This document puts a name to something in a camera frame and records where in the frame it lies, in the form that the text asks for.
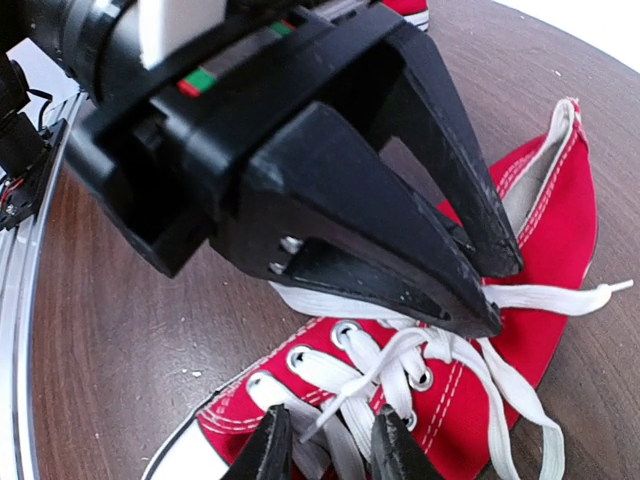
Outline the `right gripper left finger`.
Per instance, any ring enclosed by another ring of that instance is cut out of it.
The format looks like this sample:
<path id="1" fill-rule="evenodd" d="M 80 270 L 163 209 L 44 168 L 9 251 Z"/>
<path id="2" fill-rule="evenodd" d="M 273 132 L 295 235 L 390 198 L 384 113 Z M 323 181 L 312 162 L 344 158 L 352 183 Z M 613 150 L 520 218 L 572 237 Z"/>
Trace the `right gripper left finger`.
<path id="1" fill-rule="evenodd" d="M 289 480 L 292 447 L 289 411 L 283 404 L 271 406 L 222 479 Z"/>

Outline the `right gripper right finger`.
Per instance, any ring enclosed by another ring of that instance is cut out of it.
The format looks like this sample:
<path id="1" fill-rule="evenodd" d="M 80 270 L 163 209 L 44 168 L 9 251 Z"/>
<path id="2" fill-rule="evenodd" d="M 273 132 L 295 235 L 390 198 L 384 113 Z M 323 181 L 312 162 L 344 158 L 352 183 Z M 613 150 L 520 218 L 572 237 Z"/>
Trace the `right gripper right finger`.
<path id="1" fill-rule="evenodd" d="M 442 479 L 390 405 L 381 408 L 372 427 L 371 474 L 375 480 Z"/>

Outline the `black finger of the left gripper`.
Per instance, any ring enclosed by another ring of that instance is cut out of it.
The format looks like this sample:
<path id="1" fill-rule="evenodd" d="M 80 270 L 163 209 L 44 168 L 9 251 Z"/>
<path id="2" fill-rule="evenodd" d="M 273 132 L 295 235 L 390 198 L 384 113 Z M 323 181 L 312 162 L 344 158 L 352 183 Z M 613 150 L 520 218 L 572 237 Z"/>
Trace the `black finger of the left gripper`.
<path id="1" fill-rule="evenodd" d="M 501 331 L 477 256 L 464 252 L 492 234 L 448 230 L 329 105 L 236 129 L 221 153 L 234 177 L 217 248 L 241 271 L 357 300 L 364 317 L 403 314 L 464 337 Z"/>
<path id="2" fill-rule="evenodd" d="M 376 149 L 401 140 L 454 209 L 483 277 L 505 278 L 524 260 L 477 137 L 435 42 L 418 29 L 398 29 L 384 44 L 404 62 L 376 115 L 369 139 Z"/>

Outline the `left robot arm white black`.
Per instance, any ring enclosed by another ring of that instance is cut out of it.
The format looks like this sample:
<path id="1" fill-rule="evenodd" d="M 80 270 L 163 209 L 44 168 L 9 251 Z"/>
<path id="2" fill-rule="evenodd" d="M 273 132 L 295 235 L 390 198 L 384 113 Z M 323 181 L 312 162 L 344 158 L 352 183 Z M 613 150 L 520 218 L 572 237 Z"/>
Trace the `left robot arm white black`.
<path id="1" fill-rule="evenodd" d="M 523 259 L 433 40 L 377 2 L 177 3 L 142 63 L 139 1 L 5 1 L 96 110 L 67 161 L 128 243 L 176 275 L 203 243 L 245 274 L 464 337 L 502 329 L 485 278 Z"/>

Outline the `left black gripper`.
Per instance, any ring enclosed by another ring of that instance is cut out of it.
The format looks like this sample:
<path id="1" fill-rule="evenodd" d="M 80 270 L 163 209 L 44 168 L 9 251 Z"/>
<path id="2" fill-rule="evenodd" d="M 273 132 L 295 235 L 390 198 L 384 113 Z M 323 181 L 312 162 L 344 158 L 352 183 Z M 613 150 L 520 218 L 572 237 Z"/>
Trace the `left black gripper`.
<path id="1" fill-rule="evenodd" d="M 314 102 L 365 138 L 401 66 L 384 40 L 403 26 L 384 6 L 335 24 L 295 1 L 236 2 L 220 23 L 145 67 L 141 41 L 120 18 L 99 55 L 97 108 L 70 140 L 69 165 L 129 244 L 174 276 L 203 242 L 218 251 L 234 177 L 223 140 L 258 121 L 277 126 Z"/>

